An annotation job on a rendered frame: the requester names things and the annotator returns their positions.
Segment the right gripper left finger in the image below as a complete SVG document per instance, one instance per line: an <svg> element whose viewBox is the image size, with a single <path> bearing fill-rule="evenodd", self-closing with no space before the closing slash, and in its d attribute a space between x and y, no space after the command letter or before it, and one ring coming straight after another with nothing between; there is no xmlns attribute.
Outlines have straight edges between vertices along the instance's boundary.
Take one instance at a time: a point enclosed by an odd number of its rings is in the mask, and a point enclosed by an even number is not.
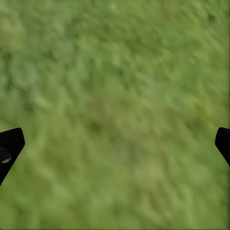
<svg viewBox="0 0 230 230"><path fill-rule="evenodd" d="M0 185L25 145L20 127L0 133Z"/></svg>

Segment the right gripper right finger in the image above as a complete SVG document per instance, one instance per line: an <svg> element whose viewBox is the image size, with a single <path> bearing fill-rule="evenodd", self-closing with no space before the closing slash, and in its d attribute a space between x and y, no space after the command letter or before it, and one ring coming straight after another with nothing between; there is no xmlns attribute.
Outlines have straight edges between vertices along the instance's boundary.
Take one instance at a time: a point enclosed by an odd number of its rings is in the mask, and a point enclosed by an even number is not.
<svg viewBox="0 0 230 230"><path fill-rule="evenodd" d="M215 145L230 166L230 129L218 128Z"/></svg>

